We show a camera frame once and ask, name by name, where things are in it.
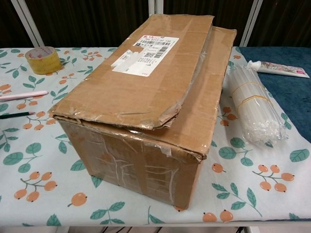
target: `tape roll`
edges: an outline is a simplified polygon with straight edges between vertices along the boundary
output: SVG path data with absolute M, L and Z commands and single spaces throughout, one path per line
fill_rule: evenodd
M 25 57 L 35 74 L 50 74 L 60 70 L 57 51 L 53 47 L 38 47 L 28 51 Z

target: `blue fabric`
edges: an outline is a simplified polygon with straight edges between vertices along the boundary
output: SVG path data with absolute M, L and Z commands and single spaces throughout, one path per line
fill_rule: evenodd
M 301 67 L 311 77 L 311 49 L 294 47 L 240 47 L 247 61 Z M 258 73 L 299 133 L 311 142 L 311 79 Z

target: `tablecloth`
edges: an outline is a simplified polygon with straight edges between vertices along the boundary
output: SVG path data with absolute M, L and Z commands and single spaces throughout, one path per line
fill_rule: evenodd
M 243 138 L 226 81 L 213 141 L 189 209 L 91 177 L 60 125 L 47 113 L 115 48 L 59 48 L 63 69 L 35 75 L 24 54 L 0 49 L 0 95 L 48 90 L 42 97 L 0 103 L 0 225 L 78 226 L 202 223 L 311 218 L 311 144 L 270 95 L 289 139 L 273 148 Z M 229 66 L 246 64 L 239 48 Z

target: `white paper label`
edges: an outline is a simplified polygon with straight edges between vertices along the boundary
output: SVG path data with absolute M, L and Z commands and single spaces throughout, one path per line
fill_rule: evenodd
M 111 66 L 112 71 L 148 77 L 168 54 L 179 38 L 144 35 L 133 46 L 143 47 L 141 52 L 127 50 Z

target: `brown cardboard box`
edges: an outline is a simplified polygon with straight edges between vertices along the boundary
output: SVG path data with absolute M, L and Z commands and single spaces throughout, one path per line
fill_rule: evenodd
M 166 123 L 178 114 L 201 68 L 212 20 L 212 16 L 151 16 L 53 112 L 148 130 L 169 127 Z M 148 77 L 113 71 L 111 66 L 128 50 L 143 54 L 142 47 L 136 45 L 144 35 L 178 41 Z

